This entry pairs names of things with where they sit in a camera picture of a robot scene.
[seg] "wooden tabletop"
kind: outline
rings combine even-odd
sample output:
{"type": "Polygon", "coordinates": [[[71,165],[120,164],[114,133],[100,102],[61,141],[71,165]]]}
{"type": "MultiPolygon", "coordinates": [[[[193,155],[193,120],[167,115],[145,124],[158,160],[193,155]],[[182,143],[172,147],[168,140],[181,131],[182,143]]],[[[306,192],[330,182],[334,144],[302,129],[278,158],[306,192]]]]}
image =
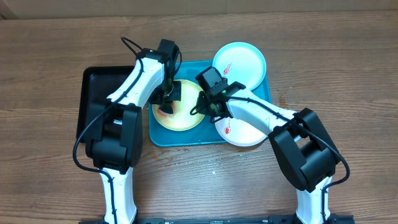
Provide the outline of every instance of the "wooden tabletop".
{"type": "MultiPolygon", "coordinates": [[[[315,110],[351,167],[330,210],[358,223],[398,222],[398,11],[0,21],[0,223],[76,223],[104,214],[100,176],[72,160],[83,71],[132,65],[176,41],[184,61],[248,42],[267,60],[275,104],[315,110]]],[[[293,214],[295,189],[269,142],[162,148],[134,169],[140,218],[293,214]]],[[[78,158],[92,161],[81,146],[78,158]]],[[[338,165],[335,180],[343,177],[338,165]]]]}

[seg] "beige plate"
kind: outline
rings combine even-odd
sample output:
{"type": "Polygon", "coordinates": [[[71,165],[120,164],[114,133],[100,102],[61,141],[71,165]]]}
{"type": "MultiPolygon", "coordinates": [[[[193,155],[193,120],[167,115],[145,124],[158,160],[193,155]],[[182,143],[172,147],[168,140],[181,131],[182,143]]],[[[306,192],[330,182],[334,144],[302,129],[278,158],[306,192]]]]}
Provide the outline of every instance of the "beige plate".
{"type": "Polygon", "coordinates": [[[189,112],[196,105],[199,92],[202,91],[199,85],[188,80],[181,81],[181,101],[174,101],[172,108],[174,114],[166,114],[159,110],[159,105],[152,105],[155,118],[159,124],[172,131],[189,130],[202,121],[203,114],[190,115],[189,112]]]}

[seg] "teal tray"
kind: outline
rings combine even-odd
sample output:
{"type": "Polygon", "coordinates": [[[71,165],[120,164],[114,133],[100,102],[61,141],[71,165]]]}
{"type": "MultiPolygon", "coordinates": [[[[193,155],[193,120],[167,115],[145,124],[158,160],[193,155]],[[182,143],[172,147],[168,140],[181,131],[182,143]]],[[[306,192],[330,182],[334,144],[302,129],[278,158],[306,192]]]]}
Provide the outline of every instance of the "teal tray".
{"type": "MultiPolygon", "coordinates": [[[[185,79],[198,83],[195,77],[204,69],[212,66],[213,61],[183,62],[174,79],[185,79]]],[[[262,83],[253,90],[258,97],[271,102],[268,79],[265,76],[262,83]]],[[[217,132],[216,126],[210,123],[210,117],[205,116],[194,128],[187,131],[172,131],[160,125],[154,116],[152,107],[149,107],[149,137],[160,147],[193,146],[226,142],[217,132]]]]}

